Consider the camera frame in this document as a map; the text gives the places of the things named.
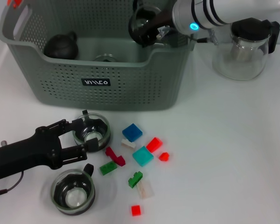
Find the glass teapot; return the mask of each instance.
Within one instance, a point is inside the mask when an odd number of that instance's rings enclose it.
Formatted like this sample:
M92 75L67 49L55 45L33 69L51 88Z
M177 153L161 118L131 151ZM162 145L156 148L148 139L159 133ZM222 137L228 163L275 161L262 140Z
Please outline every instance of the glass teapot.
M250 80L264 69L268 54L275 51L280 24L254 18L231 24L231 41L219 44L213 67L235 80Z

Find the white block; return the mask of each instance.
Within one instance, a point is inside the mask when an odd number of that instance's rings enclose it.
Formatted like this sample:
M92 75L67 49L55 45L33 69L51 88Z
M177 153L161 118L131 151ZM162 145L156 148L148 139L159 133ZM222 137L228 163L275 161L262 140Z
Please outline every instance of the white block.
M131 148L131 149L135 149L136 148L136 144L134 142L129 142L126 139L121 140L121 145L125 146L125 147L128 147L128 148Z
M141 199L146 199L154 196L153 189L151 188L151 184L148 180L139 181L136 187Z

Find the teapot handle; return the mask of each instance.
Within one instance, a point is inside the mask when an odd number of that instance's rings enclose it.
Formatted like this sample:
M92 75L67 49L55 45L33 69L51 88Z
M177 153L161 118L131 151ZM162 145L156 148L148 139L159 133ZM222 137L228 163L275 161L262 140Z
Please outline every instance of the teapot handle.
M269 39L269 54L273 53L276 48L277 40L280 33L280 24L278 22L271 22L272 36Z
M88 173L90 176L92 176L93 171L94 171L94 166L87 163L86 166L84 167L84 172Z
M71 31L67 34L75 43L77 42L77 34L74 31Z

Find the basket handle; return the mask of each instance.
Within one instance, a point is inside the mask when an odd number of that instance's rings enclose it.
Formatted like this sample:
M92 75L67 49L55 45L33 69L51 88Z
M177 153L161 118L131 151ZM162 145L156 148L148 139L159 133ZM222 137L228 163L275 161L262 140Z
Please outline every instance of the basket handle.
M14 8L13 4L9 4L9 6L5 6L0 20L0 38L7 38L9 40L14 40L14 29L20 16L23 13L24 8L28 7L29 9L28 14L31 14L32 6L34 4L35 4L34 0L22 0L22 2L16 8Z

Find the gray plastic basket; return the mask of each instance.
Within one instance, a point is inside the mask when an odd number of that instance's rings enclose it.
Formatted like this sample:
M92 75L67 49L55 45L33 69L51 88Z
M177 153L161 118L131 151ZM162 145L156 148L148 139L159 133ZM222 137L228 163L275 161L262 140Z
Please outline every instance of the gray plastic basket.
M166 109L176 101L193 42L183 35L147 48L133 42L127 29L132 1L23 0L17 8L12 4L5 7L0 39L8 44L43 103L97 110ZM166 5L163 0L144 2L160 9ZM14 34L17 22L20 27ZM43 54L52 36L72 30L78 35L78 60ZM119 62L93 61L103 54L111 54ZM93 78L103 85L83 85Z

